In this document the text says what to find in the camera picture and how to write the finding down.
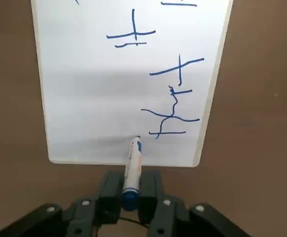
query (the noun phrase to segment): screw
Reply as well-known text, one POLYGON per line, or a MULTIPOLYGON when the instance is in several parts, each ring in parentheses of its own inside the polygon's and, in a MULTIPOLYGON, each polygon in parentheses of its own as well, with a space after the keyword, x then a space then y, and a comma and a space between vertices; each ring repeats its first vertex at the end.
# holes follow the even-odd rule
POLYGON ((171 204, 171 201, 166 199, 166 200, 163 201, 163 203, 164 203, 165 205, 169 206, 169 205, 171 204))
POLYGON ((90 204, 90 201, 89 200, 84 200, 83 202, 82 202, 82 205, 83 206, 87 206, 87 205, 89 205, 90 204))
POLYGON ((47 212, 53 212, 56 208, 53 206, 50 206, 49 208, 46 209, 47 212))
POLYGON ((203 212, 203 211, 205 210, 204 207, 201 206, 201 205, 196 206, 195 209, 196 209, 197 211, 200 211, 200 212, 203 212))

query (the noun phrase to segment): brown background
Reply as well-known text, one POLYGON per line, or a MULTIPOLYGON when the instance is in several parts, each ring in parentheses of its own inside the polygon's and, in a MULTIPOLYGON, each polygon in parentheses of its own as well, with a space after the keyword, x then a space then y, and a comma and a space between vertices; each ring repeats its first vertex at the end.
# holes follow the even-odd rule
MULTIPOLYGON (((0 228, 122 169, 52 164, 45 142, 30 1, 0 0, 0 228)), ((160 170, 187 204, 209 202, 253 236, 287 236, 287 0, 234 0, 201 164, 160 170)))

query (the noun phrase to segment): blue squiggly line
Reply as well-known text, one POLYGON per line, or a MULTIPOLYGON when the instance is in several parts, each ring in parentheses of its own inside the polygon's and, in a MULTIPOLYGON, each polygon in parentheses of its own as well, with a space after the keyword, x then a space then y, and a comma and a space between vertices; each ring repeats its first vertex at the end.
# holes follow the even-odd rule
POLYGON ((182 85, 181 68, 187 66, 188 64, 197 63, 197 62, 201 62, 201 61, 204 61, 204 60, 205 60, 204 58, 199 58, 199 59, 190 60, 190 61, 187 61, 186 63, 181 64, 181 57, 180 57, 180 55, 179 55, 179 65, 178 65, 178 66, 172 67, 172 68, 169 68, 169 69, 167 69, 167 70, 160 71, 160 72, 156 72, 156 73, 149 73, 149 75, 150 75, 150 76, 156 76, 156 75, 168 73, 168 72, 174 71, 174 70, 176 70, 176 69, 179 69, 179 86, 181 86, 181 85, 182 85))
POLYGON ((179 119, 179 120, 182 120, 184 122, 197 122, 197 121, 200 120, 199 118, 197 118, 197 119, 183 119, 183 118, 181 118, 179 116, 162 115, 162 114, 158 114, 158 113, 156 113, 156 112, 154 112, 152 110, 146 110, 146 109, 141 109, 141 111, 147 111, 147 112, 150 112, 150 113, 152 113, 154 115, 157 115, 157 116, 160 116, 160 117, 179 119))
MULTIPOLYGON (((165 133, 162 132, 162 126, 163 126, 163 123, 164 123, 166 120, 170 119, 170 118, 180 119, 180 120, 182 120, 182 121, 184 121, 184 122, 195 122, 195 121, 199 121, 199 119, 187 120, 187 119, 183 119, 183 118, 178 117, 178 116, 174 116, 174 114, 175 114, 175 107, 176 107, 176 105, 179 103, 179 101, 178 101, 178 99, 177 99, 177 97, 176 97, 175 95, 176 95, 176 94, 190 93, 190 92, 192 92, 192 90, 175 92, 174 89, 173 89, 173 87, 169 86, 169 88, 170 88, 171 96, 175 99, 175 103, 172 105, 172 114, 171 114, 171 115, 167 116, 167 115, 158 114, 158 113, 156 113, 156 112, 154 112, 154 111, 151 111, 151 110, 141 109, 141 111, 148 111, 148 112, 150 112, 150 113, 152 113, 152 114, 154 114, 154 115, 157 115, 157 116, 160 116, 160 117, 165 117, 164 119, 161 120, 159 132, 157 132, 157 133, 151 133, 151 132, 149 132, 149 134, 151 134, 151 135, 152 135, 152 134, 157 135, 156 139, 158 139, 161 134, 165 134, 165 133)), ((169 132, 168 134, 176 134, 176 133, 185 133, 185 132, 169 132)))
POLYGON ((128 36, 135 36, 135 40, 137 41, 137 36, 146 36, 156 33, 156 31, 149 31, 149 32, 137 32, 136 30, 136 23, 135 23, 135 9, 132 9, 132 24, 133 24, 133 32, 123 34, 123 35, 116 35, 116 36, 108 36, 106 35, 107 39, 115 39, 115 38, 122 38, 128 36))
POLYGON ((114 45, 115 48, 123 48, 123 47, 126 47, 128 45, 133 45, 135 44, 136 46, 138 46, 138 44, 146 44, 147 42, 138 42, 138 43, 125 43, 125 44, 122 44, 122 45, 114 45))
POLYGON ((196 4, 189 3, 171 3, 171 2, 161 2, 162 5, 171 5, 171 6, 197 6, 196 4))

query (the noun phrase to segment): blue marker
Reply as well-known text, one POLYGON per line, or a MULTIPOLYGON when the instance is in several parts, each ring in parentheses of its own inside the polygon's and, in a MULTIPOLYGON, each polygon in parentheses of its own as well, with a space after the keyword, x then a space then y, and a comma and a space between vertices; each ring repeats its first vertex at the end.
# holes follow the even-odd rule
POLYGON ((125 211, 137 209, 139 180, 142 172, 142 142, 139 136, 132 140, 129 160, 125 169, 125 179, 122 193, 122 207, 125 211))

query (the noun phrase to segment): whiteboard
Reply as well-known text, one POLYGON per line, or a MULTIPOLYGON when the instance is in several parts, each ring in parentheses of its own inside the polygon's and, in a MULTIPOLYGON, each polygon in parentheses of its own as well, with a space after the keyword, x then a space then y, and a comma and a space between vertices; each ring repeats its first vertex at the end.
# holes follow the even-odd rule
POLYGON ((231 6, 32 0, 50 161, 198 165, 231 6))

